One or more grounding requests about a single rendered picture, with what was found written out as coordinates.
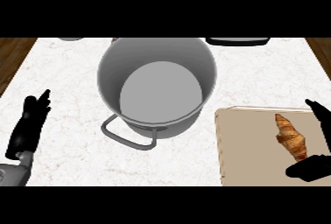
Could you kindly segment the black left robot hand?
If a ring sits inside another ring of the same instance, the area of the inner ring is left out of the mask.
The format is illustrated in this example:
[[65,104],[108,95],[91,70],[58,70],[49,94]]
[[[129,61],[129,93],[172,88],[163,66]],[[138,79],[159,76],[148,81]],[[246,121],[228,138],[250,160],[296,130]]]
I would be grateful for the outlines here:
[[11,160],[18,160],[18,153],[37,151],[40,133],[51,111],[49,95],[48,89],[39,98],[33,95],[26,98],[23,116],[15,125],[5,153],[5,157]]

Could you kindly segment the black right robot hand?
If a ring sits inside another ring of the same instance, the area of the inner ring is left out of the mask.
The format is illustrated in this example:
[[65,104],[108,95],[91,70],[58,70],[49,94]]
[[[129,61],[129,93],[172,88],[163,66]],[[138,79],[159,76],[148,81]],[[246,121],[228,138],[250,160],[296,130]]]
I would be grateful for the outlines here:
[[326,144],[330,155],[314,155],[303,161],[293,164],[286,169],[286,176],[312,182],[327,176],[331,176],[331,111],[318,101],[305,100],[309,105],[315,118],[321,122],[321,130],[326,137]]

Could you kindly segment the brown croissant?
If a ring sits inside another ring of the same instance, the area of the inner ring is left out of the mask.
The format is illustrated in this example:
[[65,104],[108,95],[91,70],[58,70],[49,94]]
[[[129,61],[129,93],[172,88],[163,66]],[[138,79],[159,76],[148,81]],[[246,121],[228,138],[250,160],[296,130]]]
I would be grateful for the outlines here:
[[275,124],[280,130],[275,136],[277,141],[293,155],[295,160],[300,162],[308,158],[306,138],[290,120],[280,114],[275,115]]

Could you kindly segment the beige tray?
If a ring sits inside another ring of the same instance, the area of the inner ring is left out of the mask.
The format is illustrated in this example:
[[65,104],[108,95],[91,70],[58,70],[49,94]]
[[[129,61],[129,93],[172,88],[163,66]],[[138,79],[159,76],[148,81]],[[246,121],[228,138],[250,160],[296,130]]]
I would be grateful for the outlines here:
[[277,141],[281,115],[305,136],[309,155],[330,153],[321,124],[308,108],[221,108],[215,113],[225,186],[331,186],[331,176],[306,182],[286,176],[295,157]]

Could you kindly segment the grey metal pot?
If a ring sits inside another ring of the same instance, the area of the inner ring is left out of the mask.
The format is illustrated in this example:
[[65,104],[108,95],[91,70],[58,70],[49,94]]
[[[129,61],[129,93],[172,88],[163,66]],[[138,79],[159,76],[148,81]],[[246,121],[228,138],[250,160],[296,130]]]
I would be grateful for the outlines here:
[[120,38],[99,62],[98,91],[111,117],[157,141],[194,125],[216,78],[200,38]]

